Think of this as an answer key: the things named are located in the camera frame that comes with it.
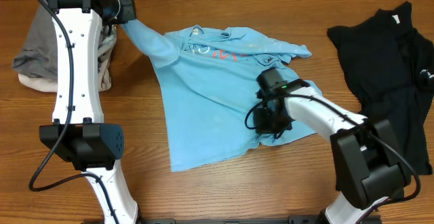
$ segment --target black cord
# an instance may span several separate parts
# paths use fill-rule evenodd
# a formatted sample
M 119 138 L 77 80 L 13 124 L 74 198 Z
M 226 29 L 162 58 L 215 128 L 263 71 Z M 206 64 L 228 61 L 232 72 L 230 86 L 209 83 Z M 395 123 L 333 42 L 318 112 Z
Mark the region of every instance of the black cord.
M 245 116 L 245 120 L 244 120 L 245 126 L 247 128 L 249 128 L 249 129 L 256 129 L 255 127 L 252 128 L 252 127 L 249 127 L 247 125 L 248 118 L 249 118 L 250 114 L 252 114 L 253 111 L 255 109 L 257 109 L 259 106 L 266 105 L 269 101 L 272 101 L 272 100 L 275 100 L 275 99 L 282 99 L 282 98 L 305 98 L 305 99 L 309 99 L 309 100 L 314 100 L 315 102 L 318 102 L 318 103 L 322 104 L 323 106 L 327 107 L 329 110 L 333 111 L 335 114 L 341 116 L 344 120 L 348 121 L 349 123 L 353 124 L 354 126 L 359 126 L 359 124 L 357 122 L 355 122 L 352 119 L 348 118 L 347 115 L 341 113 L 339 110 L 335 109 L 332 105 L 329 105 L 328 103 L 322 101 L 321 99 L 315 98 L 314 96 L 307 96 L 307 95 L 301 95 L 301 94 L 282 94 L 282 95 L 270 97 L 270 98 L 267 98 L 267 99 L 264 99 L 264 100 L 260 101 L 258 104 L 256 104 L 255 106 L 253 106 L 249 110 L 249 112 L 247 113 L 247 115 Z M 385 206 L 387 204 L 399 203 L 399 202 L 406 202 L 408 200 L 414 199 L 420 193 L 420 186 L 421 186 L 418 174 L 413 169 L 413 167 L 410 165 L 410 163 L 408 163 L 407 160 L 404 159 L 404 157 L 402 157 L 402 155 L 400 155 L 398 152 L 396 152 L 396 150 L 394 150 L 392 147 L 390 147 L 388 144 L 386 144 L 380 138 L 378 138 L 377 136 L 375 136 L 372 132 L 368 132 L 368 135 L 371 138 L 373 138 L 377 143 L 379 143 L 380 145 L 382 145 L 383 148 L 387 149 L 388 151 L 390 151 L 391 153 L 393 153 L 394 155 L 396 155 L 399 158 L 399 160 L 401 160 L 401 162 L 406 166 L 406 168 L 408 168 L 408 170 L 412 173 L 412 176 L 414 177 L 414 180 L 416 181 L 416 189 L 414 190 L 414 192 L 412 194 L 410 194 L 409 196 L 406 196 L 404 198 L 390 199 L 390 200 L 383 201 L 383 202 L 380 202 L 380 203 L 377 203 L 377 204 L 371 206 L 371 208 L 369 209 L 369 211 L 367 211 L 356 222 L 356 224 L 358 224 L 365 217 L 367 217 L 370 213 L 372 213 L 372 211 L 376 210 L 377 208 L 379 208 L 381 206 Z
M 107 193 L 106 187 L 104 186 L 103 182 L 101 181 L 101 178 L 96 176 L 95 174 L 92 173 L 82 173 L 82 174 L 77 174 L 75 176 L 70 176 L 67 177 L 63 180 L 60 180 L 58 182 L 52 183 L 50 185 L 47 185 L 45 187 L 34 187 L 33 185 L 35 184 L 35 181 L 37 179 L 37 177 L 39 176 L 39 174 L 41 174 L 41 171 L 43 170 L 43 168 L 45 167 L 45 165 L 48 163 L 48 161 L 50 160 L 51 156 L 53 156 L 54 152 L 56 151 L 57 147 L 60 145 L 60 143 L 62 142 L 63 138 L 65 137 L 67 128 L 71 122 L 71 116 L 73 113 L 73 92 L 74 92 L 74 60 L 73 60 L 73 47 L 71 45 L 71 41 L 69 39 L 68 33 L 66 32 L 65 27 L 63 26 L 62 22 L 59 20 L 59 18 L 57 17 L 57 15 L 55 13 L 53 13 L 53 11 L 48 7 L 48 5 L 43 1 L 43 0 L 38 0 L 38 2 L 42 5 L 43 8 L 45 8 L 45 10 L 47 10 L 47 12 L 53 17 L 53 19 L 57 22 L 58 26 L 60 27 L 60 30 L 63 33 L 63 36 L 65 38 L 66 41 L 66 46 L 68 48 L 68 57 L 69 57 L 69 97 L 68 97 L 68 113 L 66 114 L 66 121 L 63 127 L 63 130 L 60 133 L 59 139 L 56 141 L 56 143 L 54 144 L 54 146 L 51 148 L 50 152 L 47 154 L 47 156 L 44 158 L 44 160 L 42 161 L 41 165 L 38 167 L 38 169 L 36 169 L 35 173 L 33 174 L 30 182 L 28 183 L 28 188 L 31 191 L 45 191 L 48 189 L 51 189 L 53 187 L 57 187 L 63 183 L 69 182 L 73 179 L 78 179 L 81 177 L 92 177 L 96 180 L 97 183 L 100 184 L 102 191 L 104 192 L 104 196 L 106 198 L 107 201 L 107 205 L 108 208 L 110 209 L 110 213 L 113 216 L 115 223 L 119 224 L 119 221 L 117 220 L 117 216 L 115 214 L 115 211 L 113 210 L 113 207 L 111 205 L 110 199 L 109 199 L 109 194 Z

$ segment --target tan surface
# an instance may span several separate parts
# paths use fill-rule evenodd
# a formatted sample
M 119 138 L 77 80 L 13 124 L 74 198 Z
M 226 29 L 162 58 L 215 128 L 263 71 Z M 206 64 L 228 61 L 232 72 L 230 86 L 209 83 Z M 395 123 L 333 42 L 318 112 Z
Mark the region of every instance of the tan surface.
M 326 29 L 354 25 L 377 8 L 405 0 L 136 0 L 138 18 L 160 33 L 200 24 L 214 28 L 249 26 L 269 37 L 305 44 L 313 56 L 290 67 L 313 80 L 326 98 L 352 111 L 336 49 Z M 434 39 L 434 0 L 414 4 L 414 26 Z M 55 95 L 25 88 L 11 63 L 23 44 L 37 3 L 0 2 L 0 223 L 70 223 L 101 219 L 102 212 L 84 179 L 32 193 L 27 184 L 47 149 L 38 126 L 50 123 Z M 159 85 L 147 57 L 119 31 L 113 52 L 113 88 L 101 93 L 106 122 L 122 125 L 123 169 L 145 217 L 175 219 L 286 217 L 317 214 L 336 197 L 330 145 L 318 136 L 281 147 L 260 147 L 247 155 L 186 172 L 170 172 Z M 434 110 L 425 122 L 434 159 Z M 74 174 L 54 157 L 37 185 Z M 422 193 L 406 204 L 381 209 L 385 223 L 432 223 L 434 177 L 422 176 Z M 413 191 L 413 185 L 407 193 Z

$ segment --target black cable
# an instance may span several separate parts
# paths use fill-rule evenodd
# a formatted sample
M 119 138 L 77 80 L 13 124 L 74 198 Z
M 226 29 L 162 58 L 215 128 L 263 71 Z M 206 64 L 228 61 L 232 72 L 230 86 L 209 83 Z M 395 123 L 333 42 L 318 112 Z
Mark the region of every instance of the black cable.
M 263 106 L 263 105 L 267 104 L 269 101 L 272 101 L 272 100 L 275 100 L 275 99 L 282 99 L 282 98 L 305 98 L 305 99 L 309 99 L 309 100 L 314 100 L 315 102 L 318 102 L 318 103 L 322 104 L 323 106 L 327 107 L 329 110 L 333 111 L 335 114 L 341 116 L 344 120 L 348 121 L 349 123 L 353 124 L 354 126 L 359 126 L 359 124 L 357 122 L 355 122 L 352 119 L 348 118 L 347 115 L 341 113 L 339 110 L 335 109 L 332 105 L 329 105 L 328 103 L 322 101 L 321 99 L 315 98 L 314 96 L 307 96 L 307 95 L 301 95 L 301 94 L 282 94 L 282 95 L 270 97 L 270 98 L 267 98 L 267 99 L 264 99 L 264 100 L 260 101 L 258 104 L 256 104 L 255 106 L 253 106 L 249 110 L 249 112 L 247 113 L 247 115 L 245 116 L 245 120 L 244 120 L 245 126 L 247 128 L 249 128 L 249 129 L 256 129 L 255 127 L 251 128 L 251 127 L 249 127 L 247 125 L 248 118 L 249 118 L 250 114 L 253 113 L 253 111 L 255 109 L 257 109 L 259 106 Z M 412 194 L 410 194 L 409 196 L 406 196 L 404 198 L 390 199 L 390 200 L 383 201 L 383 202 L 380 202 L 380 203 L 377 203 L 377 204 L 371 206 L 371 208 L 369 209 L 369 211 L 367 211 L 356 222 L 356 224 L 358 224 L 365 217 L 367 217 L 372 211 L 376 210 L 377 208 L 379 208 L 381 206 L 385 206 L 387 204 L 394 204 L 394 203 L 399 203 L 399 202 L 405 202 L 405 201 L 414 199 L 420 193 L 420 188 L 421 188 L 420 187 L 421 183 L 420 183 L 419 176 L 416 173 L 416 171 L 413 169 L 413 167 L 410 165 L 410 163 L 408 163 L 407 160 L 404 159 L 404 157 L 402 157 L 402 155 L 400 155 L 398 152 L 396 152 L 396 150 L 394 150 L 392 147 L 390 147 L 388 144 L 386 144 L 380 138 L 378 138 L 377 136 L 375 136 L 372 132 L 368 132 L 368 135 L 371 138 L 373 138 L 377 143 L 379 143 L 380 145 L 382 145 L 382 147 L 384 149 L 389 150 L 391 153 L 393 153 L 394 155 L 396 155 L 399 158 L 399 160 L 401 160 L 401 162 L 406 166 L 406 168 L 408 168 L 408 170 L 412 173 L 412 176 L 414 177 L 414 180 L 416 181 L 416 189 L 414 190 L 414 192 Z
M 62 142 L 63 138 L 65 137 L 67 128 L 71 122 L 71 116 L 73 113 L 73 92 L 74 92 L 74 60 L 73 60 L 73 47 L 71 45 L 71 41 L 69 39 L 68 33 L 66 32 L 65 27 L 63 26 L 62 22 L 59 20 L 59 18 L 57 17 L 57 15 L 55 13 L 53 13 L 53 11 L 48 7 L 48 5 L 43 1 L 43 0 L 38 0 L 38 2 L 42 5 L 43 8 L 45 8 L 45 10 L 47 10 L 47 12 L 53 17 L 53 19 L 57 22 L 58 26 L 60 27 L 60 30 L 62 31 L 62 34 L 65 38 L 66 41 L 66 46 L 68 48 L 68 57 L 69 57 L 69 91 L 68 91 L 68 113 L 66 114 L 66 120 L 65 120 L 65 124 L 64 127 L 60 133 L 60 136 L 58 138 L 58 140 L 56 141 L 56 143 L 54 144 L 54 146 L 51 148 L 50 152 L 47 154 L 47 156 L 44 158 L 44 160 L 42 161 L 41 165 L 38 167 L 38 169 L 36 169 L 35 173 L 33 174 L 30 182 L 28 183 L 28 188 L 31 191 L 45 191 L 48 189 L 51 189 L 53 187 L 59 186 L 63 183 L 69 182 L 73 179 L 77 179 L 80 177 L 92 177 L 95 178 L 96 182 L 100 184 L 102 191 L 104 192 L 104 196 L 106 198 L 107 201 L 107 205 L 108 208 L 110 209 L 110 213 L 113 216 L 115 223 L 119 224 L 119 221 L 117 220 L 115 211 L 113 210 L 113 207 L 111 205 L 110 199 L 109 199 L 109 194 L 107 193 L 106 187 L 104 186 L 103 182 L 101 181 L 101 178 L 96 176 L 95 174 L 92 173 L 82 173 L 82 174 L 77 174 L 75 176 L 70 176 L 68 178 L 65 178 L 63 180 L 60 180 L 56 183 L 47 185 L 45 187 L 34 187 L 33 185 L 35 184 L 35 181 L 37 179 L 37 177 L 39 176 L 39 174 L 41 174 L 41 171 L 43 170 L 43 168 L 45 167 L 45 165 L 48 163 L 48 161 L 50 160 L 51 156 L 53 156 L 54 152 L 56 151 L 57 147 L 60 145 L 60 143 Z

